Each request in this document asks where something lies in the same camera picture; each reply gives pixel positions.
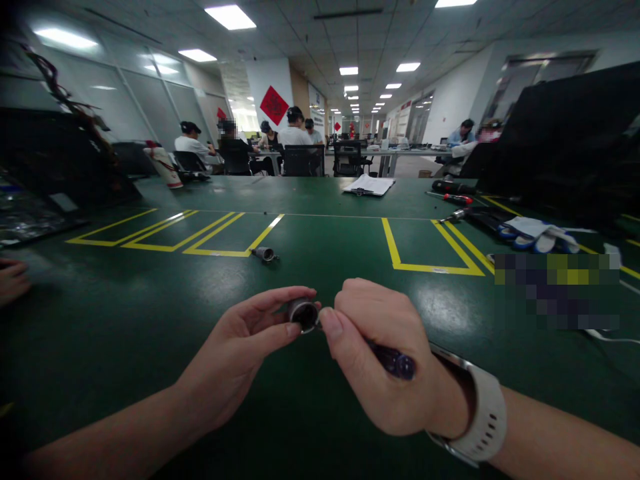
red banner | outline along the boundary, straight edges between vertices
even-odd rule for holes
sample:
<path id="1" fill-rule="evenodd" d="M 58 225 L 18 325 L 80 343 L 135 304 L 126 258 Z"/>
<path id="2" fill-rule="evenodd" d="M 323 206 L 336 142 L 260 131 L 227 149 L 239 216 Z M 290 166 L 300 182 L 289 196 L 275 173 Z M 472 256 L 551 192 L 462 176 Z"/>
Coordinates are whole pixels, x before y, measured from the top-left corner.
<path id="1" fill-rule="evenodd" d="M 265 97 L 262 99 L 260 108 L 267 114 L 269 120 L 278 125 L 280 124 L 282 117 L 285 116 L 289 105 L 273 87 L 269 87 Z"/>

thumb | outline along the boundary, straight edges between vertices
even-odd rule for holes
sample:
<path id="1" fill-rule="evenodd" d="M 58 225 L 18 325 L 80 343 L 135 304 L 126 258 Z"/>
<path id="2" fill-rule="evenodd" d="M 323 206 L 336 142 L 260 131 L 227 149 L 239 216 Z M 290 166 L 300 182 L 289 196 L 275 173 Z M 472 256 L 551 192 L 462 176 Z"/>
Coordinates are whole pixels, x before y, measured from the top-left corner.
<path id="1" fill-rule="evenodd" d="M 271 353 L 287 346 L 300 336 L 299 323 L 280 323 L 250 336 L 251 355 L 262 360 Z"/>
<path id="2" fill-rule="evenodd" d="M 327 336 L 331 356 L 340 365 L 356 395 L 360 396 L 367 390 L 367 385 L 371 385 L 376 375 L 375 369 L 382 366 L 344 313 L 326 307 L 320 311 L 320 322 Z"/>

table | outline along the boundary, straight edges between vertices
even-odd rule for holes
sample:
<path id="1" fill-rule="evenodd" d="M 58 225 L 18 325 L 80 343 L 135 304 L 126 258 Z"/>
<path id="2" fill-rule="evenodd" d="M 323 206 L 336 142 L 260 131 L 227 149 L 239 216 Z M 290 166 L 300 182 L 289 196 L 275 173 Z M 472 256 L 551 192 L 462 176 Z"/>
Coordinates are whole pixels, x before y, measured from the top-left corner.
<path id="1" fill-rule="evenodd" d="M 217 176 L 169 190 L 144 179 L 136 182 L 141 200 L 91 215 L 81 229 L 5 250 L 29 263 L 35 284 L 2 310 L 0 322 L 3 402 L 15 402 L 7 418 L 25 448 L 172 384 L 220 315 L 250 295 L 308 285 L 332 305 L 348 277 L 408 294 L 430 340 L 504 385 L 640 442 L 640 349 L 539 329 L 535 317 L 506 312 L 490 270 L 454 230 L 444 227 L 444 235 L 431 222 L 455 209 L 424 194 L 432 180 L 398 179 L 382 198 L 342 193 L 352 181 Z M 226 221 L 235 220 L 204 240 L 230 212 Z M 167 221 L 180 213 L 180 221 Z M 238 256 L 281 214 L 260 243 L 280 261 Z M 382 218 L 402 264 L 416 269 L 394 267 Z M 456 229 L 481 256 L 510 252 L 467 223 Z M 591 238 L 591 248 L 603 251 L 602 239 Z M 629 248 L 625 264 L 640 271 L 640 256 L 632 256 L 640 249 Z M 461 273 L 469 269 L 475 274 Z M 621 310 L 619 336 L 639 338 L 640 296 L 623 294 L 624 301 L 611 300 Z M 234 418 L 155 478 L 323 479 L 336 471 L 345 478 L 481 478 L 422 433 L 378 431 L 321 332 L 267 358 Z M 503 478 L 484 467 L 487 477 Z"/>
<path id="2" fill-rule="evenodd" d="M 278 163 L 277 163 L 277 155 L 278 152 L 270 152 L 270 151 L 260 151 L 260 153 L 250 153 L 250 155 L 254 157 L 271 157 L 271 162 L 273 164 L 273 171 L 278 171 Z M 447 151 L 438 151 L 432 149 L 426 150 L 379 150 L 379 151 L 370 151 L 370 150 L 362 150 L 362 156 L 364 157 L 382 157 L 380 160 L 380 168 L 378 171 L 379 177 L 393 177 L 395 175 L 395 166 L 398 162 L 398 157 L 401 156 L 412 156 L 412 157 L 450 157 L 451 150 Z M 325 150 L 326 157 L 333 157 L 333 150 Z"/>

white cable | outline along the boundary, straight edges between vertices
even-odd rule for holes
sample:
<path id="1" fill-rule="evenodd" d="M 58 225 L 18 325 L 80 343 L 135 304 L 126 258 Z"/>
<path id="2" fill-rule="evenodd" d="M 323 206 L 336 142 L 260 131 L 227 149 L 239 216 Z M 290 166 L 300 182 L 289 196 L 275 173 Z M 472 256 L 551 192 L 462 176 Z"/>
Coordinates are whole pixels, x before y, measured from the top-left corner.
<path id="1" fill-rule="evenodd" d="M 606 338 L 606 337 L 603 337 L 602 335 L 600 335 L 600 332 L 598 332 L 596 330 L 592 330 L 592 329 L 585 329 L 585 332 L 587 332 L 590 336 L 597 338 L 598 340 L 603 340 L 603 341 L 625 341 L 625 342 L 640 344 L 640 340 Z"/>

red screwdriver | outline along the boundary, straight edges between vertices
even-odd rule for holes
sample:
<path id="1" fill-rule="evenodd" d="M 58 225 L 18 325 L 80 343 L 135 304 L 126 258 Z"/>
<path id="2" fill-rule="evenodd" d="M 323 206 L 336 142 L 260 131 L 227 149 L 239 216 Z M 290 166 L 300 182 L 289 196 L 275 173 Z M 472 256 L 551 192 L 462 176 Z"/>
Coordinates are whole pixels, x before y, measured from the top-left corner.
<path id="1" fill-rule="evenodd" d="M 440 195 L 434 192 L 425 192 L 425 193 L 428 195 L 434 195 L 436 197 L 440 197 L 442 198 L 442 200 L 455 203 L 456 205 L 470 205 L 473 203 L 473 199 L 465 195 L 452 195 L 450 193 L 445 193 L 444 195 Z"/>

